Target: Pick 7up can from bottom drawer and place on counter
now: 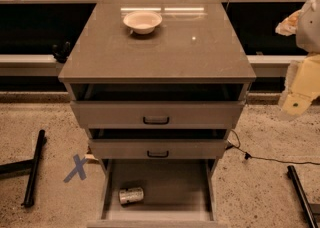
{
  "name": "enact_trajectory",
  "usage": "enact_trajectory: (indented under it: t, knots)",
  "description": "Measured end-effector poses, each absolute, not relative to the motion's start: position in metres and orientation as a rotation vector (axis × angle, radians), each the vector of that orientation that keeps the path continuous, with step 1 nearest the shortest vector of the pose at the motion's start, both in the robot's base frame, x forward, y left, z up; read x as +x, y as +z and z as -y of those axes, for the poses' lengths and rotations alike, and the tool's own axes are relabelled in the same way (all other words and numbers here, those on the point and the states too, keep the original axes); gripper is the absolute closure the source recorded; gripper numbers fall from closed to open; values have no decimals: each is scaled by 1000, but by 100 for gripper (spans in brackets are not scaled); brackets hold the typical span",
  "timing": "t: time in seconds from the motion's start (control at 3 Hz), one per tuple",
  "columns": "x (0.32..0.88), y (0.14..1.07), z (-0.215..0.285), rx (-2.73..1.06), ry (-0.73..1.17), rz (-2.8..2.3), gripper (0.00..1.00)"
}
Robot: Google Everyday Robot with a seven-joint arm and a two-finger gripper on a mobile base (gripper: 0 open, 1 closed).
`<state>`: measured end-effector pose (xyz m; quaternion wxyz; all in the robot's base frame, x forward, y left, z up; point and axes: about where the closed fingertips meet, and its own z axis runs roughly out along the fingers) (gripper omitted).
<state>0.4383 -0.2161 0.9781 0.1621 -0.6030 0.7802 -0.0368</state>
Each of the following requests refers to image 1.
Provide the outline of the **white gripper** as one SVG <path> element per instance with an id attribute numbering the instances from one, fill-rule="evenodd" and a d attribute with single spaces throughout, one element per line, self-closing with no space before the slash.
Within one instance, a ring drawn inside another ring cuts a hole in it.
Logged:
<path id="1" fill-rule="evenodd" d="M 300 11 L 297 10 L 280 22 L 275 32 L 283 36 L 296 33 Z M 292 61 L 288 72 L 288 92 L 283 92 L 278 105 L 279 118 L 293 120 L 301 116 L 313 100 L 320 96 L 320 54 L 310 53 L 302 61 Z"/>

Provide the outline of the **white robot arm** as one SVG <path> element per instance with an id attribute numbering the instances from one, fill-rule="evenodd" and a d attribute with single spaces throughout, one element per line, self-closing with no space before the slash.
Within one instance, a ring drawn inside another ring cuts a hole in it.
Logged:
<path id="1" fill-rule="evenodd" d="M 302 115 L 320 96 L 320 0 L 308 0 L 277 27 L 285 36 L 296 35 L 296 45 L 307 52 L 302 61 L 288 66 L 285 89 L 278 105 L 280 117 L 292 120 Z"/>

